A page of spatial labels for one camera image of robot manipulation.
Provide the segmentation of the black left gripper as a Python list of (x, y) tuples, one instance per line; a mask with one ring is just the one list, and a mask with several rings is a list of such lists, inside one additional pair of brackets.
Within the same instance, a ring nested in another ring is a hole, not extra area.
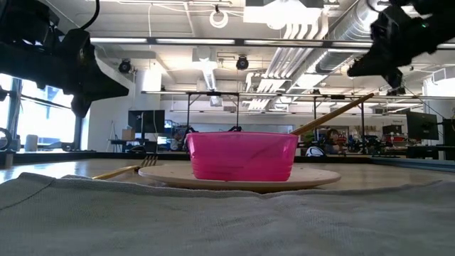
[(91, 101), (78, 96), (108, 99), (129, 94), (128, 88), (100, 70), (90, 34), (81, 29), (69, 31), (53, 49), (0, 40), (0, 73), (74, 95), (71, 110), (76, 117), (86, 117), (91, 106)]

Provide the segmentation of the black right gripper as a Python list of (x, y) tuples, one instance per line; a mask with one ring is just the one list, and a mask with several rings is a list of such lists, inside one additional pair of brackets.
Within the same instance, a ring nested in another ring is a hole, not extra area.
[[(433, 53), (438, 45), (455, 38), (455, 5), (416, 5), (420, 15), (412, 18), (400, 5), (379, 12), (370, 25), (373, 45), (369, 54), (395, 66), (410, 64), (422, 53)], [(381, 75), (386, 68), (369, 58), (356, 58), (347, 71), (349, 77)], [(395, 68), (385, 73), (392, 89), (402, 85), (402, 72)]]

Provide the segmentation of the wooden utensil handle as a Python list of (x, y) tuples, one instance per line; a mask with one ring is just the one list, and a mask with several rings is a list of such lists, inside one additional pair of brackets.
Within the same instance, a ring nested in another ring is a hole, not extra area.
[(340, 114), (343, 114), (344, 112), (364, 103), (366, 100), (369, 100), (370, 98), (374, 97), (374, 93), (370, 93), (368, 95), (365, 95), (357, 100), (354, 100), (353, 102), (342, 106), (341, 108), (334, 110), (332, 112), (329, 112), (328, 114), (323, 115), (322, 117), (316, 118), (315, 120), (305, 124), (304, 126), (299, 127), (298, 129), (295, 129), (294, 131), (291, 132), (291, 134), (299, 136), (302, 135), (305, 132), (311, 131), (312, 129), (315, 129), (317, 126), (339, 116)]

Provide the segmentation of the gold fork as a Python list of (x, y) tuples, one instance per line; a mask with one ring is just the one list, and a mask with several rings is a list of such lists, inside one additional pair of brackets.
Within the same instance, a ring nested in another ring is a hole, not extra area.
[(116, 169), (114, 171), (111, 171), (106, 174), (101, 174), (99, 176), (94, 176), (92, 179), (97, 179), (97, 180), (107, 180), (110, 178), (114, 178), (117, 176), (120, 176), (122, 174), (125, 174), (127, 172), (133, 171), (133, 172), (138, 172), (139, 169), (145, 168), (145, 167), (150, 167), (150, 166), (155, 166), (158, 161), (158, 156), (157, 155), (147, 155), (139, 165), (135, 166), (126, 166), (122, 167), (120, 169)]

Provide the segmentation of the speckled white plate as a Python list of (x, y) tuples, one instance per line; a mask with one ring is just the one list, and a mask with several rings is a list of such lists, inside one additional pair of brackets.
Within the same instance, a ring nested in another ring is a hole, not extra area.
[(335, 183), (341, 175), (334, 171), (293, 166), (287, 181), (215, 181), (197, 179), (190, 164), (160, 165), (138, 170), (140, 176), (175, 188), (215, 191), (251, 191), (275, 193), (296, 191)]

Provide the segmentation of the pink plastic bowl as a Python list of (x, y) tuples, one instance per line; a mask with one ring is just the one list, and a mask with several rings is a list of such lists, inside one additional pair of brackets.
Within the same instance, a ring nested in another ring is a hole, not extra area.
[(298, 136), (268, 132), (196, 132), (187, 136), (193, 175), (216, 181), (287, 181)]

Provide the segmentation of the black computer monitor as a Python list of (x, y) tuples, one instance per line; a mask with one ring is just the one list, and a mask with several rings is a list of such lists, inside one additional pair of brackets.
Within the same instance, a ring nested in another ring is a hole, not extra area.
[(128, 111), (128, 125), (136, 133), (164, 133), (164, 110), (130, 110)]
[(407, 133), (410, 139), (438, 140), (438, 121), (434, 114), (408, 112), (406, 114)]

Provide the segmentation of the ceiling light strip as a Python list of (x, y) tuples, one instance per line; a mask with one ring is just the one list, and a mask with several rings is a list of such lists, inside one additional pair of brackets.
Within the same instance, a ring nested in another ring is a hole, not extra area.
[(91, 38), (92, 43), (147, 44), (146, 38)]
[(161, 44), (195, 44), (195, 45), (233, 45), (233, 39), (203, 39), (203, 38), (157, 38)]

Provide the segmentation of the person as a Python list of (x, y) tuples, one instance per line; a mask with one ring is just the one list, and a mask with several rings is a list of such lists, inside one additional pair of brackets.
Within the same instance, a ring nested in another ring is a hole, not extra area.
[(338, 143), (338, 135), (339, 133), (336, 129), (327, 131), (323, 141), (323, 150), (325, 154), (339, 154), (342, 151), (342, 147)]

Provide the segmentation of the grey cloth napkin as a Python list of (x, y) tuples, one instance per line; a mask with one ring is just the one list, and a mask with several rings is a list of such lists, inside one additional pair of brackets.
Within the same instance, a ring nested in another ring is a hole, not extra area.
[(24, 173), (0, 184), (0, 256), (455, 256), (455, 181), (260, 195)]

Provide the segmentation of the silver ventilation duct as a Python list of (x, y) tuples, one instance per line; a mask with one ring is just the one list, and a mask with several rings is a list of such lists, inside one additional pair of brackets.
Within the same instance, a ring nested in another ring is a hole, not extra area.
[[(370, 24), (378, 17), (378, 13), (370, 9), (366, 0), (359, 2), (326, 36), (331, 41), (369, 41)], [(326, 51), (316, 64), (316, 72), (331, 73), (350, 59), (352, 53), (334, 53)]]

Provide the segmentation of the black background rig frame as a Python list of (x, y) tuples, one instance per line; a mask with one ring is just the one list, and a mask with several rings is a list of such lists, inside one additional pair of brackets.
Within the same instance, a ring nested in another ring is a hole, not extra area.
[(189, 125), (189, 119), (190, 119), (190, 108), (191, 108), (191, 96), (192, 95), (205, 95), (205, 96), (216, 96), (216, 97), (221, 97), (221, 96), (235, 96), (237, 98), (237, 101), (235, 102), (235, 106), (237, 107), (237, 110), (235, 112), (236, 114), (236, 124), (233, 126), (231, 129), (229, 129), (229, 132), (241, 132), (242, 127), (239, 125), (239, 103), (240, 103), (240, 94), (238, 92), (218, 92), (218, 91), (207, 91), (207, 92), (187, 92), (186, 93), (188, 96), (188, 104), (187, 104), (187, 118), (186, 118), (186, 126), (187, 126), (187, 132), (190, 130), (193, 130), (193, 128), (190, 128)]

